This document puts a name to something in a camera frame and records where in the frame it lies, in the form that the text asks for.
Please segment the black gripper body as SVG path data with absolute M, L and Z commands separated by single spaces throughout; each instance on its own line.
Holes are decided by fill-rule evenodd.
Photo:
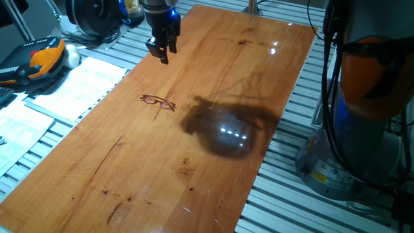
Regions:
M 166 41 L 168 29 L 176 21 L 175 6 L 178 0 L 141 0 L 146 20 L 152 28 L 152 35 L 159 41 Z

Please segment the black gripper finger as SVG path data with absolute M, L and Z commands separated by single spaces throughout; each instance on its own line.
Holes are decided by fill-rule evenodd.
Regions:
M 177 53 L 177 33 L 175 31 L 168 34 L 168 48 L 170 52 Z
M 156 38 L 152 37 L 146 41 L 146 47 L 152 56 L 160 59 L 161 63 L 168 64 L 168 55 L 166 52 L 167 48 L 167 37 Z

